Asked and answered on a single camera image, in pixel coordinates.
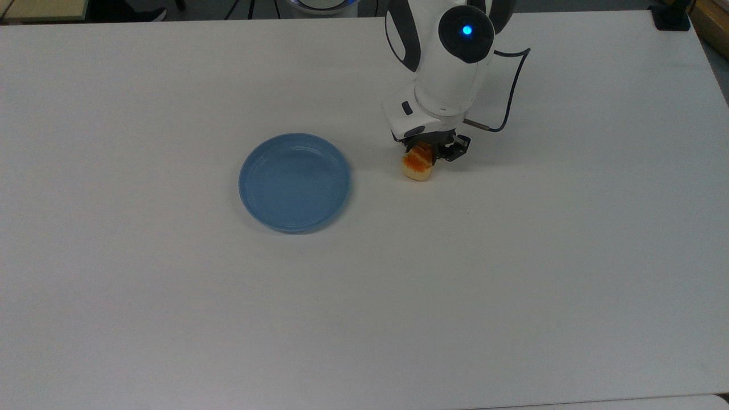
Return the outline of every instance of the small button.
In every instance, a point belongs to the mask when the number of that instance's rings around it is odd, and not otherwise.
[[[405,101],[402,103],[402,111],[405,111],[405,115],[410,115],[413,113],[413,109],[410,108],[410,103]]]

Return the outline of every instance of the black base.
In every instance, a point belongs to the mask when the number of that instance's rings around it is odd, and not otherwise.
[[[661,31],[688,31],[691,22],[685,9],[675,6],[650,6],[648,10],[653,14],[653,23]]]

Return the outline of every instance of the metal rod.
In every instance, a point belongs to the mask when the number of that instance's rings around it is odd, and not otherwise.
[[[474,120],[469,120],[468,118],[463,119],[463,124],[470,125],[474,128],[478,128],[480,130],[489,131],[491,128],[488,127],[488,125],[483,125],[482,123],[477,123]]]

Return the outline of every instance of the piece of toast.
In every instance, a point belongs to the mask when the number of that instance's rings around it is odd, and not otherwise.
[[[402,173],[415,181],[425,181],[433,168],[433,149],[425,142],[419,142],[402,157]]]

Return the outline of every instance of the floor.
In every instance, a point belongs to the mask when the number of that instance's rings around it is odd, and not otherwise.
[[[249,13],[254,19],[277,18],[276,3],[281,18],[291,18],[287,0],[186,0],[187,9],[180,11],[174,0],[127,0],[137,11],[166,7],[166,20],[245,20]],[[388,0],[361,0],[361,17],[383,16]],[[647,9],[658,0],[518,0],[516,12],[577,12],[597,10],[639,10]],[[702,45],[714,75],[729,104],[729,61],[702,40]]]

